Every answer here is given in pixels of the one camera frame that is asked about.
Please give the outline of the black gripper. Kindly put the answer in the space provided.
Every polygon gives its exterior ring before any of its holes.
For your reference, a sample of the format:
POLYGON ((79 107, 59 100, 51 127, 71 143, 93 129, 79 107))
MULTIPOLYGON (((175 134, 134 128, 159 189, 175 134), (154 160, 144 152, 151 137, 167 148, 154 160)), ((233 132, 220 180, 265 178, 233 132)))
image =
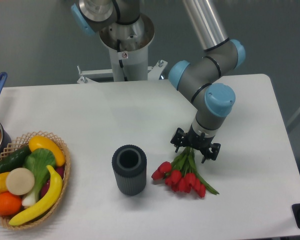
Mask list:
POLYGON ((221 149, 220 143, 212 143, 215 136, 209 136, 203 131, 195 131, 191 125, 189 131, 186 133, 183 129, 178 127, 173 134, 170 143, 175 147, 175 153, 179 151, 180 147, 191 147, 201 151, 203 157, 201 163, 206 160, 215 161, 221 149))

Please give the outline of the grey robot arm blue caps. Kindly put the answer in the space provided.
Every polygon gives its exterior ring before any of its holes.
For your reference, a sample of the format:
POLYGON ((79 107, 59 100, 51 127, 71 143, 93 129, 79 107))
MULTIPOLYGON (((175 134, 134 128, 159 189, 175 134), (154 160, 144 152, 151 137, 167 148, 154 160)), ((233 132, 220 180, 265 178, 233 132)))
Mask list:
MULTIPOLYGON (((211 1, 185 0, 183 5, 205 55, 196 64, 179 61, 168 73, 170 83, 197 110, 189 131, 178 128, 171 143, 200 151, 204 160, 215 160, 221 145, 213 138, 236 100, 234 91, 218 80, 239 67, 246 52, 238 40, 228 37, 211 1)), ((108 48, 114 81, 150 78, 148 47, 155 31, 139 1, 78 0, 71 13, 87 35, 98 33, 108 48)))

